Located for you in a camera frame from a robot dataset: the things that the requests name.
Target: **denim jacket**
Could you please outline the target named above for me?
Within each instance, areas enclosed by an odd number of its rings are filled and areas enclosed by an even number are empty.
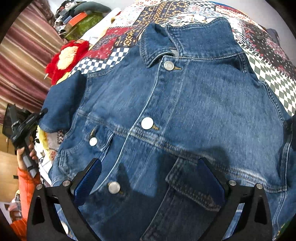
[[[44,107],[40,127],[67,131],[49,173],[53,185],[93,157],[102,161],[80,207],[101,240],[197,240],[225,201],[198,171],[200,157],[227,179],[264,186],[274,237],[295,214],[290,116],[257,79],[224,18],[149,24],[119,64],[76,72],[51,88]],[[113,181],[116,194],[108,189]]]

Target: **red stuffed toy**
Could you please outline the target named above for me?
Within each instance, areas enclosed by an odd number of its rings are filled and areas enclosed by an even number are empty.
[[[89,49],[89,42],[84,40],[71,40],[65,44],[47,65],[45,73],[52,79],[52,85],[70,72],[82,59]]]

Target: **metal screw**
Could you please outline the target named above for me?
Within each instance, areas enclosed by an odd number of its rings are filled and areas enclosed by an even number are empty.
[[[40,190],[42,188],[42,184],[38,184],[37,186],[36,186],[36,189],[37,190]]]
[[[67,186],[69,186],[70,185],[70,181],[69,180],[65,180],[65,181],[63,181],[63,186],[64,187],[67,187]]]
[[[229,180],[229,185],[230,186],[235,186],[237,182],[235,180]]]
[[[262,188],[263,188],[263,186],[262,186],[260,183],[257,183],[257,184],[256,184],[256,187],[257,187],[258,189],[262,189]]]

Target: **curtain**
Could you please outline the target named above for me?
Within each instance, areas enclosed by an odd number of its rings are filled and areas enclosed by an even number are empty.
[[[50,25],[52,16],[47,0],[34,1],[0,44],[0,123],[7,103],[31,112],[42,107],[51,83],[50,78],[44,79],[44,70],[64,45]]]

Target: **chest pocket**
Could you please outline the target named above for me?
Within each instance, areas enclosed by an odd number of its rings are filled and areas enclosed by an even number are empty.
[[[72,133],[64,140],[63,144],[67,148],[61,148],[59,168],[68,177],[74,178],[93,158],[98,158],[103,162],[113,135],[114,133],[107,127],[87,119],[82,132]]]
[[[166,182],[167,193],[141,240],[197,240],[225,203],[223,187],[201,159],[178,158]]]

